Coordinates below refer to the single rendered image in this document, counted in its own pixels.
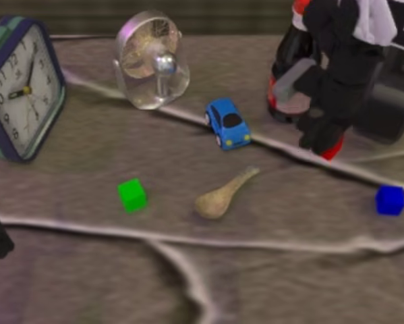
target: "alarm clock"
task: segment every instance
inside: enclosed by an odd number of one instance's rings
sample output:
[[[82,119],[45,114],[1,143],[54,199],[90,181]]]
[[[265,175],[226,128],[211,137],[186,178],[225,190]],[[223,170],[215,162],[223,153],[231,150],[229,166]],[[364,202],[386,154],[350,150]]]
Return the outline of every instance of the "alarm clock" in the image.
[[[45,25],[0,20],[0,159],[35,158],[65,102],[65,80]]]

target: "desk fan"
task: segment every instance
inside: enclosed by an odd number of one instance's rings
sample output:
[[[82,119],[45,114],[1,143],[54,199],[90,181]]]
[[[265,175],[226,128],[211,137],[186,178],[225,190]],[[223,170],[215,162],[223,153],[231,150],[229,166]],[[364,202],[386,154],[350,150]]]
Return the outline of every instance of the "desk fan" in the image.
[[[143,11],[116,38],[113,66],[117,85],[138,109],[157,109],[180,97],[190,71],[176,25],[159,11]]]

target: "blue cube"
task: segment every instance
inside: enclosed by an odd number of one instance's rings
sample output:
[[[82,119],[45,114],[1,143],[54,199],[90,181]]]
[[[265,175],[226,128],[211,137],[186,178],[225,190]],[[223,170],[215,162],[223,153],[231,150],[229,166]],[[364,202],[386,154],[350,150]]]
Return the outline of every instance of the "blue cube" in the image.
[[[381,186],[376,195],[377,212],[381,215],[399,216],[404,209],[404,189]]]

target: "wooden spoon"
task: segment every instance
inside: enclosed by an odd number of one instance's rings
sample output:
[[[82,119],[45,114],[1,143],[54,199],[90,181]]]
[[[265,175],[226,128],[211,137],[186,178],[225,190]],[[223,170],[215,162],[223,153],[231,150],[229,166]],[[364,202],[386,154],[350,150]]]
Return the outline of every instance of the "wooden spoon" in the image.
[[[248,167],[221,188],[207,192],[196,199],[197,212],[208,219],[222,217],[229,208],[235,193],[252,177],[260,173],[258,167]]]

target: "car roof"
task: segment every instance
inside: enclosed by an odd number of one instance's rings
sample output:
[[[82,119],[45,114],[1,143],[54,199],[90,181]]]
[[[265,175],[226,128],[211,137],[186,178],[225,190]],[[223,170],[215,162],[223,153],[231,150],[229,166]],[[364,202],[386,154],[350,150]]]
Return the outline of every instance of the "car roof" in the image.
[[[239,115],[235,104],[229,98],[216,99],[214,101],[211,101],[209,105],[214,106],[222,117],[224,117],[228,113],[236,113]]]

